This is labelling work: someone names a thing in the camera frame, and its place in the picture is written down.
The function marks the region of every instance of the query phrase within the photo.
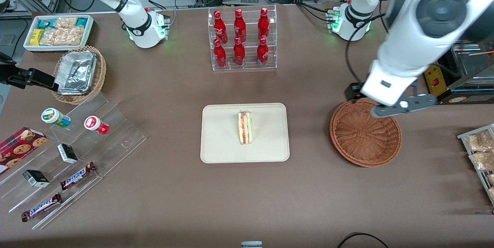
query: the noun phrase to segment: red cookie box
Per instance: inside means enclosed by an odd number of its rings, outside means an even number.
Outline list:
[[[0,175],[14,167],[19,161],[46,143],[46,136],[34,129],[23,127],[0,143]]]

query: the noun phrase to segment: sandwich slice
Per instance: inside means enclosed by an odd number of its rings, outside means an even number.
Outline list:
[[[252,114],[251,112],[239,113],[240,144],[252,143]]]

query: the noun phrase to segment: snickers bar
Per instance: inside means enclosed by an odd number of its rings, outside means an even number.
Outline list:
[[[38,213],[45,211],[49,207],[51,207],[54,204],[62,203],[62,196],[60,196],[60,193],[56,193],[53,198],[47,200],[46,202],[40,204],[39,206],[35,207],[34,209],[31,209],[30,211],[25,211],[22,213],[21,218],[23,222],[27,222],[28,220],[34,218]]]
[[[67,178],[66,181],[61,182],[60,185],[62,186],[62,190],[66,190],[67,188],[76,184],[79,180],[83,179],[83,177],[87,176],[90,172],[94,170],[96,170],[96,167],[94,166],[93,162],[90,162],[79,172],[76,172],[71,177]]]

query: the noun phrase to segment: white tray of snacks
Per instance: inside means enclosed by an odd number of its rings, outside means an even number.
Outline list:
[[[249,112],[249,144],[239,113]],[[281,162],[290,156],[286,107],[281,103],[208,105],[203,109],[204,163]]]
[[[93,23],[93,18],[87,14],[36,16],[24,48],[31,52],[57,52],[84,47]]]

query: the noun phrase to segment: aluminum foil package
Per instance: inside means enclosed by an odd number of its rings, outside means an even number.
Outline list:
[[[91,51],[70,52],[63,56],[55,83],[61,95],[87,95],[96,68],[97,55]]]

